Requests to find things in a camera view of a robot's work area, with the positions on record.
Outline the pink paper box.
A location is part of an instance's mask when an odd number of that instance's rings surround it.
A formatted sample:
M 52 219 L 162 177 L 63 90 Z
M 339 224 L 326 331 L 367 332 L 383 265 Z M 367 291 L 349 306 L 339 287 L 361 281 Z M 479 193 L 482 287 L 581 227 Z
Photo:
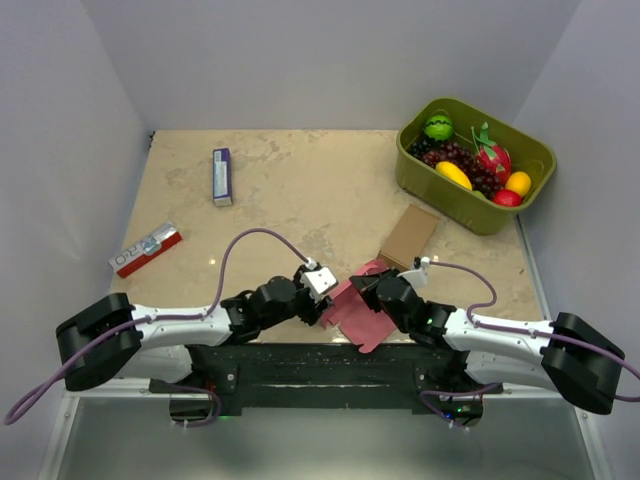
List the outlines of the pink paper box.
M 396 330 L 386 313 L 368 308 L 349 280 L 333 289 L 330 298 L 332 305 L 323 313 L 320 323 L 325 328 L 337 326 L 352 344 L 359 347 L 360 353 L 371 353 Z

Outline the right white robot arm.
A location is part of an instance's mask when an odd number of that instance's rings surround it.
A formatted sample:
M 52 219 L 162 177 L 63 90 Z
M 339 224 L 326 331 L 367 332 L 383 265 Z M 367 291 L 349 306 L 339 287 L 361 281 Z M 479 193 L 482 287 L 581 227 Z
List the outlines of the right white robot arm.
M 389 269 L 350 279 L 367 307 L 385 313 L 415 343 L 459 354 L 445 369 L 459 393 L 474 386 L 518 384 L 557 392 L 570 404 L 608 415 L 624 354 L 577 315 L 519 322 L 422 299 L 409 273 Z

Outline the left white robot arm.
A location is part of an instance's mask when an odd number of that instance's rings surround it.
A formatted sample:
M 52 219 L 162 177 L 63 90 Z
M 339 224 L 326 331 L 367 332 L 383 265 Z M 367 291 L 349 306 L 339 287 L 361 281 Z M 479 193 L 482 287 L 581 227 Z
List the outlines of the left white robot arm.
M 213 308 L 152 308 L 130 303 L 124 293 L 109 294 L 56 329 L 65 386 L 86 391 L 133 377 L 196 392 L 207 368 L 191 358 L 190 347 L 242 345 L 293 318 L 315 325 L 337 285 L 329 268 L 303 265 L 291 279 L 275 276 Z

